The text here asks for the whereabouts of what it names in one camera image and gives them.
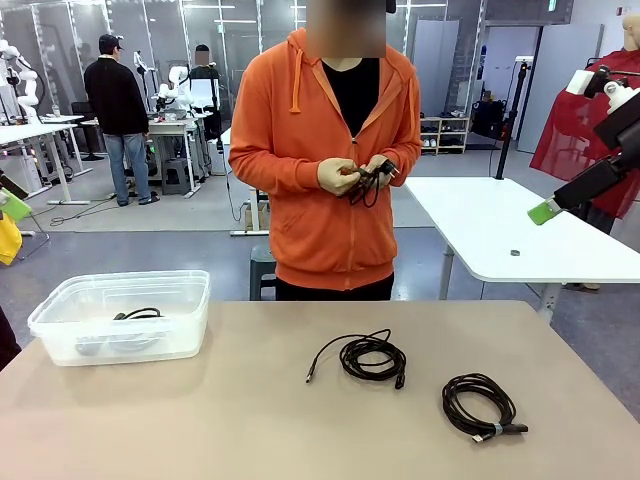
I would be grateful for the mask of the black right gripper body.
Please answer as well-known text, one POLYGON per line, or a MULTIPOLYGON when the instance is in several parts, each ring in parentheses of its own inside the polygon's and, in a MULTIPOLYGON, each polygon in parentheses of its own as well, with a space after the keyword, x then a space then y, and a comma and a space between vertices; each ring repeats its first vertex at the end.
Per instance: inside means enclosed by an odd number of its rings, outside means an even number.
POLYGON ((594 132, 610 150, 618 150, 611 161, 620 173, 639 168, 639 98, 632 97, 595 126, 594 132))

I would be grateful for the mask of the person left hand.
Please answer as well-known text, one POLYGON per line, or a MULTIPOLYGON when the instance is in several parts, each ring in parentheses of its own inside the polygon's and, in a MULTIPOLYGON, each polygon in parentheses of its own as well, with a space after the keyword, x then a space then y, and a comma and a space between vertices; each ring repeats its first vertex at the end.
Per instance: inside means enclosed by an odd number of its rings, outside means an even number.
POLYGON ((368 180, 377 189, 387 186, 400 173, 397 166, 381 154, 374 155, 366 165, 361 166, 361 169, 367 173, 368 180))

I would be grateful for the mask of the person right hand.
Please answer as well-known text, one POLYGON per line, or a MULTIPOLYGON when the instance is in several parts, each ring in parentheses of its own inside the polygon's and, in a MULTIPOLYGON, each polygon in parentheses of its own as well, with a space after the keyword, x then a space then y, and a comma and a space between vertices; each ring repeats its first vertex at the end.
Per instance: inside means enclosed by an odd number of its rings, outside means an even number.
POLYGON ((317 168, 319 186, 335 196, 347 193, 359 182, 360 177, 358 167, 352 159, 327 158, 317 168))

